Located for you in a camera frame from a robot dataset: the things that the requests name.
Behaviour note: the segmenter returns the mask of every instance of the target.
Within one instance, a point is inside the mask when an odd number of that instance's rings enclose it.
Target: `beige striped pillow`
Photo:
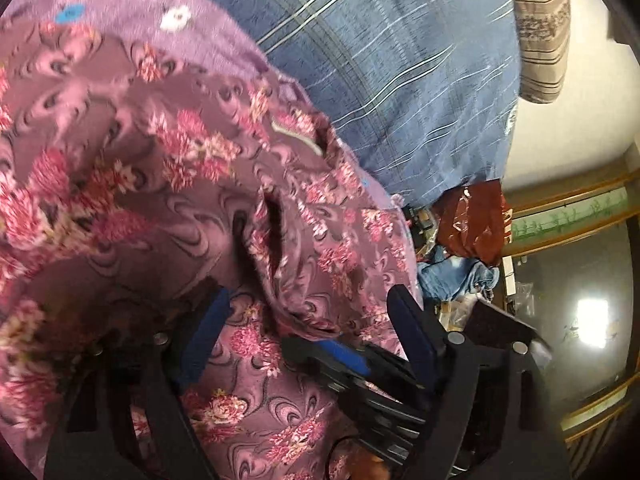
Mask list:
[[[566,72],[569,0],[514,0],[520,37],[520,96],[533,103],[556,100]]]

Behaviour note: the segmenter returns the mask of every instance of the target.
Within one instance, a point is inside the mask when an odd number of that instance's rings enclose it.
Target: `clothing pile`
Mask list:
[[[500,251],[511,232],[500,181],[450,189],[431,211],[439,220],[438,245],[418,264],[423,297],[449,301],[482,294],[491,300],[500,277]]]
[[[182,403],[222,478],[322,478],[349,434],[332,394],[284,366],[281,336],[402,353],[386,294],[424,293],[402,198],[420,207],[501,175],[519,79],[511,0],[338,1],[8,5],[0,433],[36,477],[86,349],[171,330],[204,278],[232,291],[234,312]],[[446,34],[426,34],[440,1]],[[465,1],[475,15],[457,12]],[[431,267],[456,276],[432,270],[434,290],[495,280],[436,253]],[[132,418],[153,463],[144,406]],[[332,454],[332,480],[347,456]]]

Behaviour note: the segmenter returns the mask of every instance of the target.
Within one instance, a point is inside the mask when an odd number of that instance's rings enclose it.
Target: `pink floral blanket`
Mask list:
[[[400,351],[386,292],[416,290],[402,219],[327,118],[272,72],[209,73],[83,24],[3,20],[0,67],[0,431],[20,459],[42,476],[88,345],[170,330],[212,276],[234,313],[183,398],[206,453],[222,478],[321,478],[344,426],[279,337]]]

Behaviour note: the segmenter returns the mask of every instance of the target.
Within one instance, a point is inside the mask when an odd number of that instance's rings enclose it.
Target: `wall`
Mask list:
[[[556,102],[520,100],[505,189],[532,186],[606,164],[640,132],[640,66],[607,38],[602,0],[571,0],[571,44]]]

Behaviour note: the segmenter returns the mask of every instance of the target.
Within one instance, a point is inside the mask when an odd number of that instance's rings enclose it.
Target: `wooden shelf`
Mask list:
[[[636,215],[640,215],[640,205],[626,208],[613,216],[603,218],[599,221],[593,221],[593,219],[590,218],[585,219],[582,222],[576,222],[567,226],[567,232],[565,233],[541,235],[537,238],[507,244],[502,248],[502,256],[524,256],[525,254],[535,253],[542,249],[577,242]]]
[[[564,439],[564,441],[567,444],[572,443],[574,440],[578,440],[579,438],[585,436],[586,434],[591,433],[591,431],[596,430],[597,428],[599,428],[600,426],[602,426],[603,424],[606,424],[607,422],[609,422],[612,418],[615,418],[617,416],[620,415],[620,413],[624,412],[629,406],[631,406],[631,401],[629,402],[625,402],[624,404],[622,404],[621,406],[616,407],[614,410],[612,410],[609,415],[605,415],[604,417],[598,419],[596,422],[588,425],[588,427],[584,428],[583,430],[578,431],[575,434],[572,434],[571,436],[568,436]]]
[[[579,202],[625,186],[638,178],[640,178],[640,170],[627,171],[624,162],[617,160],[587,174],[564,178],[530,189],[506,192],[505,199],[513,208],[513,217],[520,218]]]

